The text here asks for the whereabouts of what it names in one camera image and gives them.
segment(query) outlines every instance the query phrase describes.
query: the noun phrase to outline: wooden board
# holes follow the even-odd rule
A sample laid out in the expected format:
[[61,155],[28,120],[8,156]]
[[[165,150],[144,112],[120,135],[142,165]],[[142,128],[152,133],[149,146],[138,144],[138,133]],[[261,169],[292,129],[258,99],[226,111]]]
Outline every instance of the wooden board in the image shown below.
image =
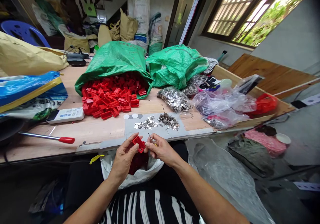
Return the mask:
[[[76,93],[74,84],[79,76],[85,72],[85,67],[67,67],[60,71],[62,82],[67,89],[69,97],[60,106],[60,109],[82,107],[81,97]],[[164,101],[156,97],[159,89],[152,89],[145,100],[140,101],[138,108],[132,108],[132,113],[148,114],[159,112],[172,112]],[[86,143],[93,144],[89,152],[99,151],[99,145],[104,140],[116,139],[124,137],[124,113],[116,118],[102,120],[101,118],[93,118],[86,116],[81,121],[74,123],[48,124],[43,123],[31,129],[30,133],[49,135],[57,137],[74,137],[75,143],[65,144],[54,140],[40,139],[33,137],[20,137],[20,141],[11,145],[7,150],[7,158],[9,161],[19,161],[33,158],[41,158],[48,156],[57,156],[63,154],[75,153],[77,148]],[[200,113],[193,109],[188,114],[181,114],[181,120],[187,131],[204,128],[214,129],[206,122],[202,121]],[[0,154],[0,163],[4,162],[3,155]]]
[[[258,87],[270,94],[277,94],[317,78],[316,76],[281,66],[248,54],[243,54],[235,61],[234,64],[232,64],[231,67],[229,67],[228,71],[241,78],[245,78],[253,74],[265,77],[265,79],[258,84]],[[285,98],[297,91],[306,89],[308,86],[315,83],[317,82],[288,91],[278,95],[277,97],[280,99]]]

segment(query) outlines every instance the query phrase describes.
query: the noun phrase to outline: green plant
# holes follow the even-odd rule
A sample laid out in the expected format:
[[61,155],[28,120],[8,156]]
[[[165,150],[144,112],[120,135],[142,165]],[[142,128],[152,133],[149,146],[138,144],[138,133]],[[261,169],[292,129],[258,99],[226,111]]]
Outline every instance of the green plant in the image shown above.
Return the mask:
[[247,24],[244,24],[233,41],[257,47],[301,1],[289,0],[285,5],[281,1],[274,3],[254,24],[254,28],[250,30],[247,28]]

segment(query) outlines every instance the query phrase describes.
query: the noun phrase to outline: gray cloth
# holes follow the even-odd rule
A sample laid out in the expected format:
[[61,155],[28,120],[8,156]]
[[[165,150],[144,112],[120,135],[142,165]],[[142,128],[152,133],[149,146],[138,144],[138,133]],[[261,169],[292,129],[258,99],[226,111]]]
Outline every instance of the gray cloth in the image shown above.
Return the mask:
[[260,143],[243,138],[228,145],[228,152],[261,177],[273,175],[274,163]]

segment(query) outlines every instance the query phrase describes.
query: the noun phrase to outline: pile of red plastic parts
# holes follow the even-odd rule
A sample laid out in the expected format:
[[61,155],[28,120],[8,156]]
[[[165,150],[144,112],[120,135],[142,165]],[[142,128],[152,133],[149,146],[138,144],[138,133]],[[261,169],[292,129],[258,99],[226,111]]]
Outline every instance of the pile of red plastic parts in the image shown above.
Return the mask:
[[121,111],[130,112],[132,107],[139,107],[137,94],[147,94],[142,82],[128,73],[87,82],[81,90],[84,113],[106,120]]

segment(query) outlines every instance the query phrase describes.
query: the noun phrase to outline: clear plastic bag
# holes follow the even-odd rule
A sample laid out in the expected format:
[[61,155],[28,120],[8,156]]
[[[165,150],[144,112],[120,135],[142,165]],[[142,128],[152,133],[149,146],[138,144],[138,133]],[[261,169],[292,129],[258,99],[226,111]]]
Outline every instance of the clear plastic bag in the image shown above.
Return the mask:
[[264,77],[254,74],[252,76],[243,78],[241,81],[237,83],[237,85],[233,88],[235,92],[239,92],[242,94],[247,94],[251,91],[259,81],[264,79]]
[[189,164],[216,191],[254,224],[275,224],[255,190],[253,178],[226,150],[212,139],[186,141]]
[[233,89],[218,89],[215,92],[203,90],[196,94],[192,103],[206,116],[217,115],[228,109],[240,112],[256,110],[255,98],[235,92]]
[[193,96],[199,92],[198,87],[203,84],[206,79],[207,76],[196,74],[187,82],[187,86],[181,91],[187,96]]
[[190,102],[186,94],[179,91],[175,87],[165,87],[160,90],[157,97],[164,100],[164,102],[176,113],[186,113],[191,108]]
[[213,116],[203,116],[202,120],[207,122],[210,126],[213,126],[219,130],[226,129],[234,124],[249,120],[249,116],[236,112],[233,109],[226,110]]

